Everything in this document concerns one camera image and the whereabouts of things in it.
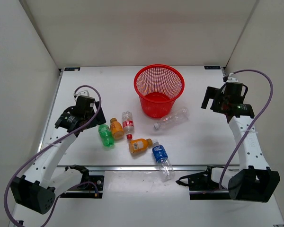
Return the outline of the green plastic soda bottle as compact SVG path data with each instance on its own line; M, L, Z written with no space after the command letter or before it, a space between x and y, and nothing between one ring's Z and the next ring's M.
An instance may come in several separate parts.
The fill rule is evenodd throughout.
M110 131L110 128L106 124L99 125L98 132L104 147L114 146L114 138Z

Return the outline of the orange juice bottle upright-lying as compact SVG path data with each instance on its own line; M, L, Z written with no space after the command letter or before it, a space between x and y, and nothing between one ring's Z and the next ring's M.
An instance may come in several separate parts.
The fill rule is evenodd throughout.
M115 140L120 140L124 136L124 130L116 118L110 119L110 130Z

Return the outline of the clear bottle white cap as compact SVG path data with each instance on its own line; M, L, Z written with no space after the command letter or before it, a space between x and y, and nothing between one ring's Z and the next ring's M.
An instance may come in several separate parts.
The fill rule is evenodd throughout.
M189 110L186 107L182 107L162 117L158 122L153 124L153 127L155 130L169 129L187 122L188 120Z

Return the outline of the clear bottle blue label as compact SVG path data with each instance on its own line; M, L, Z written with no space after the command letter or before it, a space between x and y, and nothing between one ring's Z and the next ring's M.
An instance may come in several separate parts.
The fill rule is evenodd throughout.
M157 141L152 141L152 153L159 168L162 182L172 180L175 177L175 172L165 148Z

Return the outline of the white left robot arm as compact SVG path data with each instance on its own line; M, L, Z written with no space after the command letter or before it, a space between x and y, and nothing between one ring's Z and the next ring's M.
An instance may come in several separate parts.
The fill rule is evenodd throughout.
M49 139L50 148L37 157L21 177L15 177L11 190L17 204L45 214L54 200L65 191L77 186L89 186L86 167L72 165L57 177L53 173L70 145L86 129L106 123L100 102L84 95L77 96L76 104L60 115Z

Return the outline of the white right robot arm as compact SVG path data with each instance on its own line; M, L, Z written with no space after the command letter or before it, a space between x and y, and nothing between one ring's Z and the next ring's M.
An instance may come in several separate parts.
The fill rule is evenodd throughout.
M215 113L224 114L233 133L236 153L239 155L239 171L227 167L211 167L203 177L208 189L220 186L228 190L232 200L268 202L273 195L280 175L271 170L264 158L253 123L255 114L250 104L244 103L248 87L239 82L226 82L221 88L208 87L201 105Z

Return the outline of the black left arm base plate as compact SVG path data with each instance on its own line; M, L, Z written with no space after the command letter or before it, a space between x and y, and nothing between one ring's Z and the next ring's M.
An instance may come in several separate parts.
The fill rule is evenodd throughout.
M62 194L61 198L72 199L102 199L104 189L105 172L89 172L89 181L81 186L72 187L70 190Z

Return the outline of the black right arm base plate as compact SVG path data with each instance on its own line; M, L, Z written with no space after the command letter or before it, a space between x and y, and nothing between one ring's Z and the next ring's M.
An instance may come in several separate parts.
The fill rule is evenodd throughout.
M205 171L180 177L176 183L188 187L191 201L230 200L229 193L220 191L218 183L211 180L211 173L208 166Z

